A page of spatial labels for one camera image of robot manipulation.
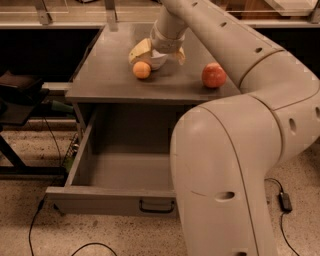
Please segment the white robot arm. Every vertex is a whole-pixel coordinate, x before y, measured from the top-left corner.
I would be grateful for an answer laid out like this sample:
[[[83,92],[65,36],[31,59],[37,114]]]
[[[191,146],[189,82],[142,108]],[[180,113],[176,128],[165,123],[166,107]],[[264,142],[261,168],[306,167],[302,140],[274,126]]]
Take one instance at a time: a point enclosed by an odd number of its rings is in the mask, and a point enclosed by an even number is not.
[[[151,47],[175,53],[191,30],[239,94],[177,122],[171,173],[188,256],[277,256],[264,177],[319,136],[318,78],[209,0],[161,0]]]

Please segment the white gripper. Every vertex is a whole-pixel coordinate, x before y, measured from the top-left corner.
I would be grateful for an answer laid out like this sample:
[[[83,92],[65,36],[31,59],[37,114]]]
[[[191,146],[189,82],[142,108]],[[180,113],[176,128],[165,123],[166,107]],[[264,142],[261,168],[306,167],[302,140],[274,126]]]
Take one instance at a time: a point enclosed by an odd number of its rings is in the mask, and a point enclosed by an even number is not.
[[[163,25],[156,21],[150,32],[150,39],[141,40],[129,53],[129,63],[145,62],[151,64],[152,48],[162,54],[176,53],[180,65],[185,63],[185,53],[182,44],[186,28],[176,30],[171,25]]]

